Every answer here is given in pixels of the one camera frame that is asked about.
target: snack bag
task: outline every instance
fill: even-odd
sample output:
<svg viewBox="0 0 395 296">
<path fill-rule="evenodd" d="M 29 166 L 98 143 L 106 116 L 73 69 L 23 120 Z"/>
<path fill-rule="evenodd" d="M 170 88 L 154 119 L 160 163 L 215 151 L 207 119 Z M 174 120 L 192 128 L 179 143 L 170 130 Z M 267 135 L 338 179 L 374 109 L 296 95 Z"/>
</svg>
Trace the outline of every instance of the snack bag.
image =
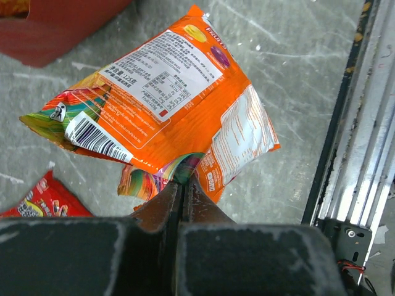
<svg viewBox="0 0 395 296">
<path fill-rule="evenodd" d="M 214 198 L 244 164 L 279 148 L 251 82 L 197 6 L 20 119 L 64 149 L 132 165 L 118 192 L 144 199 L 202 158 L 197 175 Z"/>
<path fill-rule="evenodd" d="M 0 218 L 76 216 L 93 215 L 62 183 L 54 179 L 52 171 L 47 172 L 16 207 L 0 213 Z"/>
<path fill-rule="evenodd" d="M 0 17 L 26 17 L 30 0 L 0 0 Z"/>
</svg>

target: barcode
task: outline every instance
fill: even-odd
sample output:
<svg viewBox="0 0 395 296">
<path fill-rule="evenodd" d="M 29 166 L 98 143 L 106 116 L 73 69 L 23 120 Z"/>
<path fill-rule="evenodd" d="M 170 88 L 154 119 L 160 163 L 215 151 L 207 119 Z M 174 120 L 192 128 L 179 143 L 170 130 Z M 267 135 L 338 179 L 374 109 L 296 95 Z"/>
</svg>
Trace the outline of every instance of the barcode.
<svg viewBox="0 0 395 296">
<path fill-rule="evenodd" d="M 69 123 L 65 137 L 78 147 L 130 162 L 132 154 L 86 113 L 81 112 Z"/>
</svg>

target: nutrition facts label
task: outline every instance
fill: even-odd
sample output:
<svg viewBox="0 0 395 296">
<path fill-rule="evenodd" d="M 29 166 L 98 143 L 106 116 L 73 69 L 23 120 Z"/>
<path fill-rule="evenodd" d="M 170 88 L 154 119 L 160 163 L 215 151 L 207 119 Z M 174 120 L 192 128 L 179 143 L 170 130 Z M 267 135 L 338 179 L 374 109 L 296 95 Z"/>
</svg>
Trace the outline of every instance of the nutrition facts label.
<svg viewBox="0 0 395 296">
<path fill-rule="evenodd" d="M 160 121 L 168 120 L 222 76 L 184 37 L 167 30 L 100 71 Z"/>
</svg>

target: white label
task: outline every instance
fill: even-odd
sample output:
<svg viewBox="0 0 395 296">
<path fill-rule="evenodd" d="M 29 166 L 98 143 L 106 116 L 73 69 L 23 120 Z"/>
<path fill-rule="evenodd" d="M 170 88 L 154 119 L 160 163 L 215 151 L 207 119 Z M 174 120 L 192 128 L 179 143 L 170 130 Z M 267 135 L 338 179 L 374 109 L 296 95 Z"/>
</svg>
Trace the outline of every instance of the white label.
<svg viewBox="0 0 395 296">
<path fill-rule="evenodd" d="M 113 136 L 82 111 L 74 117 L 65 130 L 65 137 L 73 145 L 93 152 L 130 162 L 133 155 Z"/>
<path fill-rule="evenodd" d="M 167 30 L 100 71 L 160 121 L 168 120 L 222 76 L 184 37 Z"/>
<path fill-rule="evenodd" d="M 276 136 L 251 85 L 222 115 L 221 124 L 212 150 L 227 185 L 245 164 L 273 148 Z"/>
</svg>

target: red snack bag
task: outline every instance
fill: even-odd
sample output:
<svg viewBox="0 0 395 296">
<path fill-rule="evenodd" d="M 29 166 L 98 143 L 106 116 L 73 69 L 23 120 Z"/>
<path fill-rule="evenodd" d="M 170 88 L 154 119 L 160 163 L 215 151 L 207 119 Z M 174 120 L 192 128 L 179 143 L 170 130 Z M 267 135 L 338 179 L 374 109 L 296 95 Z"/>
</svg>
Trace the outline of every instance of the red snack bag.
<svg viewBox="0 0 395 296">
<path fill-rule="evenodd" d="M 92 217 L 93 215 L 49 171 L 20 203 L 0 214 L 7 217 Z"/>
</svg>

